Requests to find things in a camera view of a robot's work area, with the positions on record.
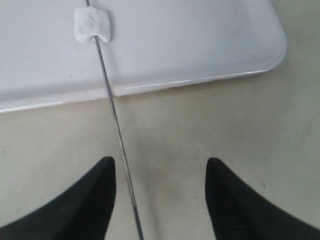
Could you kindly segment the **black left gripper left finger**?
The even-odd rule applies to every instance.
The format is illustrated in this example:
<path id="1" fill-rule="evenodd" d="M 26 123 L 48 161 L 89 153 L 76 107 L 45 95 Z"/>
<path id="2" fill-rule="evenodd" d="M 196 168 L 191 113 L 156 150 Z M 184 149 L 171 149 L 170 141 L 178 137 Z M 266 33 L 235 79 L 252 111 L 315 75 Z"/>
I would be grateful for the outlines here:
<path id="1" fill-rule="evenodd" d="M 116 166 L 103 157 L 75 184 L 0 228 L 2 240 L 103 240 L 116 198 Z"/>

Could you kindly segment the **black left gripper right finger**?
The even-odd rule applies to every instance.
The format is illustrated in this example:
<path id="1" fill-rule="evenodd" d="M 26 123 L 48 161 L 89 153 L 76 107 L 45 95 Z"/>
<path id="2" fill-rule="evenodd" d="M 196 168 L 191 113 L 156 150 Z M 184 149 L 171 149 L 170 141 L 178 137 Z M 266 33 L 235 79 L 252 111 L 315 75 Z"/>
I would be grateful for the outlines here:
<path id="1" fill-rule="evenodd" d="M 207 161 L 205 200 L 217 240 L 318 240 L 320 230 L 249 187 L 219 158 Z"/>

